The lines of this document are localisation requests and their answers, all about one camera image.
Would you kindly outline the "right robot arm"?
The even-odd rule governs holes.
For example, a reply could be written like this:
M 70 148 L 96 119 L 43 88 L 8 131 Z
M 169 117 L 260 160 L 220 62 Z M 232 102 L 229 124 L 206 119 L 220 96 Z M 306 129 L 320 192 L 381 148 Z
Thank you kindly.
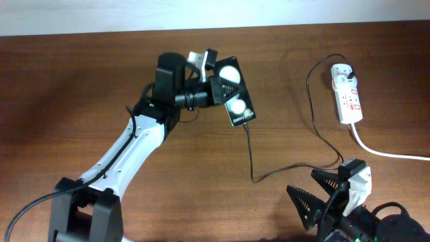
M 286 192 L 304 229 L 317 228 L 317 241 L 429 240 L 429 233 L 403 205 L 387 202 L 372 211 L 363 205 L 372 191 L 372 173 L 365 161 L 350 159 L 336 173 L 314 169 L 311 177 L 329 195 L 326 202 L 294 186 L 288 186 Z

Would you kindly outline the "black Galaxy flip phone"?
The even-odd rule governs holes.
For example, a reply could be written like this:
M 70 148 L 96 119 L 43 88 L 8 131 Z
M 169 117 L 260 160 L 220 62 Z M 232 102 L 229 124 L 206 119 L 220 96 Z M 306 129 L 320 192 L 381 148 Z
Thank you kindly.
M 218 60 L 214 74 L 221 80 L 224 99 L 222 102 L 232 126 L 240 126 L 255 119 L 256 113 L 238 59 L 231 56 Z

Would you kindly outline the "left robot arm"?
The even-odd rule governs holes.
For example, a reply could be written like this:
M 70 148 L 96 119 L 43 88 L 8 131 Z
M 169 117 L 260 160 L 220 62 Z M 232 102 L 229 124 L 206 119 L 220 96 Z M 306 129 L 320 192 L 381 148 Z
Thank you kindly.
M 233 126 L 255 118 L 237 58 L 219 60 L 217 54 L 209 48 L 158 57 L 155 80 L 127 109 L 130 119 L 118 140 L 78 179 L 57 183 L 49 241 L 126 241 L 122 198 L 145 160 L 181 121 L 182 110 L 224 106 Z

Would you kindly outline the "white power strip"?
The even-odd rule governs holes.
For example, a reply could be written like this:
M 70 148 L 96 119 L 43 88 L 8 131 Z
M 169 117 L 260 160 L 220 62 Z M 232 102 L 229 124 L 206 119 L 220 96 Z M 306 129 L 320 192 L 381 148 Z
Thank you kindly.
M 357 79 L 344 75 L 333 77 L 332 87 L 335 94 L 339 120 L 342 124 L 353 124 L 363 119 L 357 91 Z

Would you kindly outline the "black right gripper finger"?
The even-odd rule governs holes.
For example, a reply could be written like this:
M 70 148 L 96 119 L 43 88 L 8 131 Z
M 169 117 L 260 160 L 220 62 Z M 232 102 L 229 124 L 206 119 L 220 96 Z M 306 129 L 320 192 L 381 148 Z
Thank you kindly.
M 328 195 L 333 195 L 339 187 L 339 176 L 336 173 L 313 169 L 311 177 Z
M 325 203 L 313 194 L 295 186 L 287 186 L 286 192 L 298 211 L 304 229 L 311 230 L 323 215 Z

